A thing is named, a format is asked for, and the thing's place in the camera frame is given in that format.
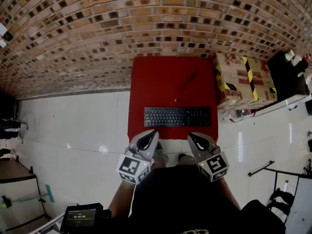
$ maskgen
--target floor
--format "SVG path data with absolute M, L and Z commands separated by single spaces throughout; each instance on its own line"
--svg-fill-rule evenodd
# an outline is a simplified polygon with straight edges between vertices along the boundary
M 107 208 L 120 179 L 115 172 L 127 137 L 129 92 L 77 95 L 23 101 L 20 119 L 29 124 L 24 143 L 16 147 L 20 161 L 33 166 L 39 186 L 50 185 L 55 203 L 45 203 L 52 217 L 75 203 L 101 203 Z M 240 123 L 219 121 L 218 145 L 230 169 L 225 176 L 241 207 L 258 199 L 267 204 L 275 174 L 254 171 L 269 160 L 272 168 L 301 173 L 309 158 L 307 131 L 312 128 L 304 104 L 278 109 Z M 162 140 L 169 166 L 186 140 Z M 296 177 L 278 176 L 278 187 L 294 194 Z

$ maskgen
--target forearm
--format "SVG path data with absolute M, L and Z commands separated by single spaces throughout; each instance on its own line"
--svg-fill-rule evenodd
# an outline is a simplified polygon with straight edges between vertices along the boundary
M 129 216 L 133 192 L 136 185 L 123 181 L 108 209 L 112 212 L 112 217 L 127 218 Z
M 237 200 L 234 198 L 232 192 L 230 191 L 230 188 L 227 184 L 227 182 L 225 181 L 225 179 L 222 177 L 220 179 L 218 179 L 216 181 L 220 191 L 223 193 L 223 195 L 225 195 L 225 197 L 231 201 L 239 210 L 241 210 Z

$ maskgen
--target black keyboard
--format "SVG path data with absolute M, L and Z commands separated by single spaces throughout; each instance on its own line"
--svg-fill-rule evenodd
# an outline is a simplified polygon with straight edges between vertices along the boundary
M 209 126 L 209 107 L 145 107 L 144 126 Z

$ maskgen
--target brick wall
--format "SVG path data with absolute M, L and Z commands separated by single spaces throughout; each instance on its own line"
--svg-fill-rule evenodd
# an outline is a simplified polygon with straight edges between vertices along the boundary
M 18 98 L 130 85 L 135 56 L 269 59 L 311 48 L 312 0 L 0 0 L 14 36 L 0 90 Z

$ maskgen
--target red tabletop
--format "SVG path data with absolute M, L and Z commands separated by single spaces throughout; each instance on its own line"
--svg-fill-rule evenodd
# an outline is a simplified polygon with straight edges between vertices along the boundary
M 202 107 L 211 109 L 208 127 L 145 127 L 144 107 Z M 217 101 L 212 61 L 187 57 L 136 57 L 132 69 L 128 137 L 149 129 L 161 139 L 187 139 L 200 132 L 218 139 Z

